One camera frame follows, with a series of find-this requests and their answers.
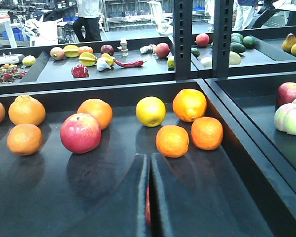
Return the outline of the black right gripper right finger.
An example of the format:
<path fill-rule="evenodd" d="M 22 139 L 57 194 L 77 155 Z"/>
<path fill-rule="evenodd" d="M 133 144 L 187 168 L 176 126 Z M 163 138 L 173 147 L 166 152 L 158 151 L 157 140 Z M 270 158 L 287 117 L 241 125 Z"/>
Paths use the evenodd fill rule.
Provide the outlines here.
<path fill-rule="evenodd" d="M 150 204 L 156 237 L 270 237 L 254 199 L 222 148 L 180 158 L 151 155 Z"/>

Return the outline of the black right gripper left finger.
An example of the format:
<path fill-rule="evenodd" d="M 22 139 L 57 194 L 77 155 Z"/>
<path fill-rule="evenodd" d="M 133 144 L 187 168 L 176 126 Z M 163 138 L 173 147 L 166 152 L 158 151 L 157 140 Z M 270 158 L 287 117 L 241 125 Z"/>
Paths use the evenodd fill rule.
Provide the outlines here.
<path fill-rule="evenodd" d="M 70 155 L 55 165 L 62 191 L 56 237 L 147 235 L 147 155 Z"/>

